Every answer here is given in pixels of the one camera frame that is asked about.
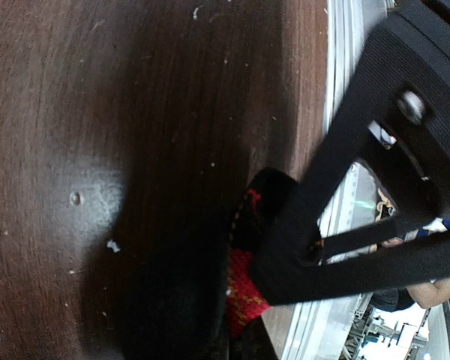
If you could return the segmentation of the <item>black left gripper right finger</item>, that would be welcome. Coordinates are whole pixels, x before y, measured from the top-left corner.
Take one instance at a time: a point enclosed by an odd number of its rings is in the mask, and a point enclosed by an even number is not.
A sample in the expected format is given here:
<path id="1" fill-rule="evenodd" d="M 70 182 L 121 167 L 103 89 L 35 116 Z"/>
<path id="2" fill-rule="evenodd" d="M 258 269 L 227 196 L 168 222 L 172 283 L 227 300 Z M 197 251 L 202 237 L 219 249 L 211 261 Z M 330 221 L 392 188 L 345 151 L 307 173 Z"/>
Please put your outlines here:
<path id="1" fill-rule="evenodd" d="M 231 360 L 278 360 L 261 317 L 252 320 L 239 339 L 229 342 Z"/>

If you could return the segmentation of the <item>black red yellow argyle sock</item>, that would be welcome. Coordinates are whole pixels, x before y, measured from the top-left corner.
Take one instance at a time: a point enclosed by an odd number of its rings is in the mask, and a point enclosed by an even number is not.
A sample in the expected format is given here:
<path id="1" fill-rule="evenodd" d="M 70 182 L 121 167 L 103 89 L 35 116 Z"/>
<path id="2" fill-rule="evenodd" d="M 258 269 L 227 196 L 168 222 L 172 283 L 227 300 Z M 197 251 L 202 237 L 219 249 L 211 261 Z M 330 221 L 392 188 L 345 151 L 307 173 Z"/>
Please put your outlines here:
<path id="1" fill-rule="evenodd" d="M 251 180 L 229 219 L 226 322 L 239 339 L 245 328 L 270 308 L 249 275 L 265 234 L 274 224 L 297 181 L 277 169 L 260 170 Z"/>

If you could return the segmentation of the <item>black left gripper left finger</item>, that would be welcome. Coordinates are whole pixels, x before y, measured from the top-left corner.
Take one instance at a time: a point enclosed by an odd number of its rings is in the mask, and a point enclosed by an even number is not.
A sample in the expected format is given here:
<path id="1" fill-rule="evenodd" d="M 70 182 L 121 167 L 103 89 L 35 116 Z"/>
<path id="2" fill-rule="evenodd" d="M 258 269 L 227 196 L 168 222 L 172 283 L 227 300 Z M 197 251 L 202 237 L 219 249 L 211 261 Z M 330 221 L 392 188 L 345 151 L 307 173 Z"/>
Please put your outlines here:
<path id="1" fill-rule="evenodd" d="M 233 207 L 250 148 L 208 156 L 136 145 L 89 164 L 96 221 L 82 263 L 89 359 L 216 359 L 221 353 Z"/>

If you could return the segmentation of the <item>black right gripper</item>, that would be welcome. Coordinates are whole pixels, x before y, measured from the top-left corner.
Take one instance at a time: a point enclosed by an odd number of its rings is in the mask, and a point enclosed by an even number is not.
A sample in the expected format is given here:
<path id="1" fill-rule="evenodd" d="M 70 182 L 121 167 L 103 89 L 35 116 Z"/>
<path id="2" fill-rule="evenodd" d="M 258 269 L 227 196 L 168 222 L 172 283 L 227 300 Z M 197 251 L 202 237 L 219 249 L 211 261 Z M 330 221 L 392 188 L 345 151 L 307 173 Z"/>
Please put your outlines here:
<path id="1" fill-rule="evenodd" d="M 450 59 L 450 1 L 405 1 L 397 13 Z"/>

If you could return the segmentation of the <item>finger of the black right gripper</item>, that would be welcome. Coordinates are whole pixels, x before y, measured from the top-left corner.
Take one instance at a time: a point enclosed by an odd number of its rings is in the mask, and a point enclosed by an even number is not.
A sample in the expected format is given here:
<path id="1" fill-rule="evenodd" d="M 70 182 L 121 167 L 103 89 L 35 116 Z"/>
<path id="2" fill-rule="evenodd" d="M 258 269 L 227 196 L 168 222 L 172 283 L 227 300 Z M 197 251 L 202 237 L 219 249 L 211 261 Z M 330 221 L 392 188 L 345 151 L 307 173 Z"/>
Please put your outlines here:
<path id="1" fill-rule="evenodd" d="M 250 268 L 272 305 L 450 276 L 450 9 L 334 9 L 325 136 Z"/>

